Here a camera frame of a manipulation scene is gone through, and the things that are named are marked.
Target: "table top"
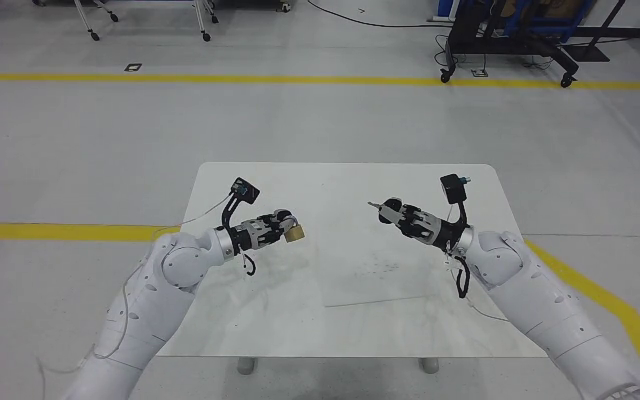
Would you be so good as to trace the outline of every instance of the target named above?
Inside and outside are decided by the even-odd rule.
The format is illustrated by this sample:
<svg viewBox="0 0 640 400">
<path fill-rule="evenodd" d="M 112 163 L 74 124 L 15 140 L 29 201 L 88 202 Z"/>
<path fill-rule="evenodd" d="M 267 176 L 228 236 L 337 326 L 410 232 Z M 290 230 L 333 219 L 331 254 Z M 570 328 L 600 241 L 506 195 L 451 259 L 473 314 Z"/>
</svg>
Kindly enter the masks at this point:
<svg viewBox="0 0 640 400">
<path fill-rule="evenodd" d="M 239 257 L 211 268 L 182 325 L 158 355 L 546 357 L 510 323 L 470 307 L 469 302 L 486 314 L 503 317 L 473 279 L 469 302 L 459 299 L 444 256 L 379 223 L 376 210 L 366 204 L 400 197 L 446 218 L 450 206 L 439 178 L 451 173 L 471 178 L 466 185 L 471 224 L 480 230 L 520 233 L 498 176 L 488 165 L 203 164 L 185 220 L 220 201 L 240 176 L 261 193 L 253 205 L 238 207 L 231 225 L 286 208 L 299 219 L 306 238 L 293 243 L 281 240 L 253 252 L 257 264 L 253 277 L 245 274 Z M 215 210 L 182 230 L 200 235 L 219 225 L 220 210 Z M 378 235 L 381 239 L 371 243 Z M 339 263 L 347 272 L 361 271 L 364 266 L 376 268 L 373 258 L 382 256 L 387 262 L 401 260 L 398 269 L 404 275 L 387 273 L 388 283 L 380 278 L 384 285 L 376 286 L 369 284 L 370 275 L 355 279 L 357 273 L 345 273 L 351 281 L 343 286 L 352 285 L 353 292 L 368 296 L 397 298 L 406 294 L 398 280 L 406 283 L 407 277 L 415 276 L 416 281 L 426 282 L 422 297 L 325 306 L 335 289 L 327 291 L 327 281 L 322 280 L 322 271 L 335 267 L 326 263 Z M 385 292 L 387 286 L 395 289 Z"/>
</svg>

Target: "floor marking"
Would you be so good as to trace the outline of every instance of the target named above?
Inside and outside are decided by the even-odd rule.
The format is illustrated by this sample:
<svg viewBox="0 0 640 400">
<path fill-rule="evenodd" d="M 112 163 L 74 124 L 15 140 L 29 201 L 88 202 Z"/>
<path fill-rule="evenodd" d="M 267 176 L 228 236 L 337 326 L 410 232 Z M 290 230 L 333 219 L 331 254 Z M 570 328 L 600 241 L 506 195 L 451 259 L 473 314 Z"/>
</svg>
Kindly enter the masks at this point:
<svg viewBox="0 0 640 400">
<path fill-rule="evenodd" d="M 533 250 L 542 261 L 551 268 L 553 272 L 565 283 L 581 292 L 593 300 L 596 304 L 618 317 L 620 323 L 627 331 L 627 335 L 640 355 L 640 314 L 638 311 L 625 303 L 624 300 L 609 292 L 607 289 L 593 282 L 580 272 L 571 268 L 567 264 L 558 260 L 545 250 L 526 240 L 527 245 Z"/>
<path fill-rule="evenodd" d="M 0 224 L 0 240 L 81 240 L 107 242 L 148 242 L 163 226 L 150 225 L 72 225 Z M 178 232 L 171 227 L 159 232 Z"/>
<path fill-rule="evenodd" d="M 558 89 L 560 83 L 551 80 L 524 79 L 452 79 L 444 85 L 440 78 L 385 76 L 295 76 L 295 75 L 180 75 L 180 74 L 47 74 L 0 73 L 0 81 L 102 82 L 102 83 L 209 83 L 209 84 L 297 84 L 297 85 L 391 85 L 495 87 L 523 89 Z M 571 89 L 640 90 L 640 82 L 582 82 Z"/>
<path fill-rule="evenodd" d="M 79 225 L 79 224 L 21 224 L 0 223 L 0 240 L 69 240 L 148 242 L 163 226 L 151 225 Z M 178 232 L 170 227 L 161 233 Z M 580 272 L 527 240 L 527 245 L 560 279 L 614 314 L 626 330 L 631 343 L 640 355 L 640 314 L 615 294 L 599 286 Z"/>
</svg>

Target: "black cable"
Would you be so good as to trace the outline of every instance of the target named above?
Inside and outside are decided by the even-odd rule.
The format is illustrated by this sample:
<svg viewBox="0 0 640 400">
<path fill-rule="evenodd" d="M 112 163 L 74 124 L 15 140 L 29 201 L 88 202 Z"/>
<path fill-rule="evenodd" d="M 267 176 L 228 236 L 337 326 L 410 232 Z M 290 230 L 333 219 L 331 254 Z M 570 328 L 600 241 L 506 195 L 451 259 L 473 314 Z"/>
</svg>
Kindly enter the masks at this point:
<svg viewBox="0 0 640 400">
<path fill-rule="evenodd" d="M 596 43 L 596 44 L 616 43 L 616 42 L 626 42 L 627 40 L 631 40 L 631 39 L 635 39 L 635 38 L 623 38 L 623 39 L 614 39 L 614 40 L 603 40 L 602 42 L 598 42 L 598 43 Z M 571 44 L 563 44 L 563 45 L 560 45 L 560 47 L 571 47 L 571 46 L 580 47 L 580 46 L 588 46 L 589 44 L 591 44 L 591 42 L 585 42 L 585 43 L 571 43 Z"/>
<path fill-rule="evenodd" d="M 445 39 L 448 39 L 448 38 L 449 38 L 449 36 L 447 36 L 447 35 L 436 35 L 435 40 L 436 40 L 436 43 L 438 44 L 438 47 L 440 47 L 440 51 L 439 51 L 438 53 L 436 53 L 436 54 L 433 56 L 433 59 L 435 60 L 435 62 L 436 62 L 439 66 L 441 66 L 441 67 L 448 67 L 448 65 L 446 64 L 446 60 L 445 60 L 445 63 L 444 63 L 444 64 L 443 64 L 443 63 L 441 63 L 440 61 L 438 61 L 438 56 L 439 56 L 439 55 L 441 55 L 441 54 L 445 54 L 445 53 L 446 53 L 446 51 L 444 50 L 444 47 L 443 47 L 443 46 L 440 44 L 440 42 L 438 41 L 438 38 L 439 38 L 439 37 L 443 37 L 443 38 L 445 38 Z M 451 57 L 453 58 L 453 63 L 454 63 L 455 65 L 458 65 L 458 64 L 462 64 L 462 63 L 466 62 L 466 61 L 467 61 L 467 55 L 466 55 L 466 54 L 463 54 L 463 56 L 464 56 L 464 59 L 463 59 L 462 61 L 459 61 L 459 60 L 458 60 L 458 57 L 456 57 L 456 56 L 452 55 Z"/>
<path fill-rule="evenodd" d="M 522 63 L 522 66 L 525 67 L 525 68 L 536 68 L 536 69 L 539 69 L 541 71 L 545 71 L 545 70 L 549 69 L 551 64 L 553 64 L 553 59 L 550 59 L 549 61 L 545 61 L 543 63 L 537 63 L 537 62 L 533 61 L 533 56 L 531 56 L 531 62 L 530 63 L 527 63 L 527 62 Z"/>
<path fill-rule="evenodd" d="M 440 24 L 420 24 L 420 25 L 383 25 L 383 24 L 374 24 L 372 22 L 360 21 L 360 20 L 357 20 L 357 19 L 349 18 L 349 17 L 347 17 L 345 15 L 338 14 L 337 12 L 333 12 L 333 11 L 327 10 L 326 8 L 322 8 L 319 5 L 315 4 L 311 0 L 307 0 L 307 3 L 311 4 L 312 6 L 317 8 L 318 10 L 324 11 L 324 12 L 329 13 L 331 15 L 335 15 L 336 17 L 340 17 L 342 19 L 346 19 L 347 21 L 351 21 L 351 22 L 355 22 L 355 23 L 362 24 L 362 25 L 367 25 L 367 26 L 377 26 L 379 28 L 451 28 L 451 26 L 452 26 L 452 25 L 440 25 Z"/>
<path fill-rule="evenodd" d="M 253 261 L 253 259 L 251 257 L 249 257 L 248 255 L 242 253 L 242 261 L 243 261 L 245 269 L 247 268 L 247 261 L 246 260 L 249 260 L 249 262 L 251 263 L 251 266 L 253 268 L 251 271 L 247 271 L 247 275 L 253 276 L 253 274 L 256 273 L 256 263 Z"/>
<path fill-rule="evenodd" d="M 458 271 L 458 277 L 456 278 L 458 297 L 460 297 L 461 299 L 464 299 L 465 297 L 467 297 L 467 293 L 469 292 L 469 278 L 471 277 L 471 271 L 469 271 L 469 266 L 467 265 L 467 262 L 464 260 L 464 258 L 458 257 L 458 256 L 454 258 L 460 261 L 460 264 L 462 264 L 462 267 L 464 268 L 464 274 L 465 274 L 464 287 L 460 286 L 460 278 L 462 277 L 462 270 Z"/>
</svg>

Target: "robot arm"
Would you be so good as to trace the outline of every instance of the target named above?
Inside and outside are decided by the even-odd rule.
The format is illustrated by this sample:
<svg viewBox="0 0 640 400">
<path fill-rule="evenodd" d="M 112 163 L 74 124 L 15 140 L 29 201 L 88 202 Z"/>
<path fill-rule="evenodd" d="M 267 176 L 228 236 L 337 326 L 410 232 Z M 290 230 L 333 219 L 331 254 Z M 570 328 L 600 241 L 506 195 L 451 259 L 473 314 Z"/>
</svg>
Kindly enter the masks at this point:
<svg viewBox="0 0 640 400">
<path fill-rule="evenodd" d="M 100 339 L 64 400 L 128 399 L 144 368 L 182 323 L 209 268 L 244 250 L 275 243 L 283 235 L 287 242 L 304 237 L 287 210 L 230 227 L 238 203 L 252 204 L 259 194 L 240 178 L 231 192 L 222 226 L 200 237 L 184 232 L 163 235 L 153 244 L 107 310 Z M 247 272 L 253 273 L 255 264 Z"/>
<path fill-rule="evenodd" d="M 456 175 L 441 180 L 449 203 L 460 207 L 455 223 L 395 198 L 370 204 L 378 209 L 381 222 L 460 261 L 466 271 L 465 282 L 462 271 L 458 273 L 460 297 L 466 296 L 473 275 L 509 322 L 549 355 L 583 399 L 640 399 L 640 371 L 600 334 L 578 296 L 515 234 L 477 232 L 467 224 L 462 202 L 468 180 Z"/>
</svg>

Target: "cart wheel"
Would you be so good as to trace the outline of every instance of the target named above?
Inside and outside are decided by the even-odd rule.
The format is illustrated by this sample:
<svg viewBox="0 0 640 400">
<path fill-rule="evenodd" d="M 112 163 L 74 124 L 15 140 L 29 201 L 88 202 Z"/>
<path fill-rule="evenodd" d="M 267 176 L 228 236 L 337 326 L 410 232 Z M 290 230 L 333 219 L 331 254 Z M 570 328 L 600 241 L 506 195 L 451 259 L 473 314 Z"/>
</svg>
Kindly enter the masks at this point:
<svg viewBox="0 0 640 400">
<path fill-rule="evenodd" d="M 569 86 L 571 86 L 574 80 L 575 79 L 573 78 L 573 76 L 571 76 L 569 73 L 566 73 L 562 76 L 560 86 L 562 86 L 563 88 L 568 88 Z"/>
</svg>

